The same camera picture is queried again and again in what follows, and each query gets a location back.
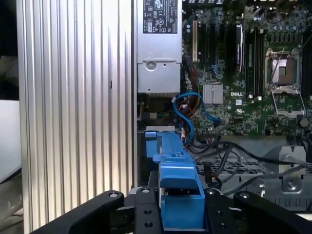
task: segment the power supply label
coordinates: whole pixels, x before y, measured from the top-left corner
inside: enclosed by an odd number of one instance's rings
[[[144,0],[143,33],[176,34],[178,0]]]

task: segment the white label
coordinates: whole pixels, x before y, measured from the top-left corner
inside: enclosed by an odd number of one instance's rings
[[[149,33],[153,32],[153,23],[148,23],[148,32]]]
[[[242,97],[242,92],[231,92],[231,97]]]
[[[243,104],[242,100],[236,100],[235,103],[236,103],[236,106],[241,106]]]
[[[243,111],[242,109],[236,109],[236,113],[243,114],[243,113],[245,113],[245,111]]]

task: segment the screw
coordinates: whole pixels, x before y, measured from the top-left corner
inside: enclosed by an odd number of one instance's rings
[[[292,182],[288,182],[287,185],[288,185],[290,190],[295,190],[297,188],[296,184],[294,184]]]
[[[212,194],[215,194],[215,191],[213,189],[209,189],[209,190],[207,190],[207,193],[212,195]]]
[[[112,194],[109,194],[109,197],[113,198],[113,197],[117,197],[118,196],[118,193],[112,193]]]
[[[149,193],[149,192],[150,192],[149,189],[143,189],[143,190],[142,190],[142,193],[145,193],[145,194],[147,194],[147,193]]]
[[[242,194],[240,194],[240,196],[243,197],[243,198],[249,198],[249,195],[246,194],[246,193],[242,193]]]

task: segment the white sticker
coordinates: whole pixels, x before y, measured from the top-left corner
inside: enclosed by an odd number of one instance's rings
[[[236,100],[235,101],[235,103],[236,103],[236,106],[241,106],[243,103],[242,103],[242,100]]]

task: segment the black connector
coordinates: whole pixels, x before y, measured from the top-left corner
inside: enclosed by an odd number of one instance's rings
[[[182,64],[187,69],[190,69],[191,67],[193,67],[192,57],[191,56],[184,56],[183,60],[182,60]]]

